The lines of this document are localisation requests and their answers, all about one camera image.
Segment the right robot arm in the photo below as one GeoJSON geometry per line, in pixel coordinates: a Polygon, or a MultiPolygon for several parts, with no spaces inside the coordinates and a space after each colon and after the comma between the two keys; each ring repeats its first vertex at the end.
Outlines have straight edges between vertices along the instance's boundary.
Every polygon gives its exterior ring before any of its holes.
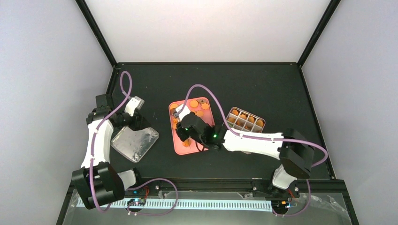
{"type": "Polygon", "coordinates": [[[228,125],[211,126],[193,112],[179,114],[178,120],[176,134],[181,141],[191,138],[208,150],[242,151],[279,160],[281,164],[267,183],[273,196],[280,196],[292,182],[310,177],[314,150],[307,141],[283,133],[251,133],[228,125]]]}

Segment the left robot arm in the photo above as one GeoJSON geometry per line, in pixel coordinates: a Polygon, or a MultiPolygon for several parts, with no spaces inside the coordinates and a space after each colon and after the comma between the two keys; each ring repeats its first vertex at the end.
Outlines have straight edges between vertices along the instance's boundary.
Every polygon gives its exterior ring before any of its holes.
{"type": "Polygon", "coordinates": [[[125,197],[140,175],[136,168],[116,172],[110,164],[111,137],[115,128],[139,131],[149,127],[140,114],[144,100],[135,96],[115,106],[112,95],[96,96],[96,108],[88,114],[89,139],[81,168],[73,171],[72,183],[84,206],[91,210],[109,205],[125,197]]]}

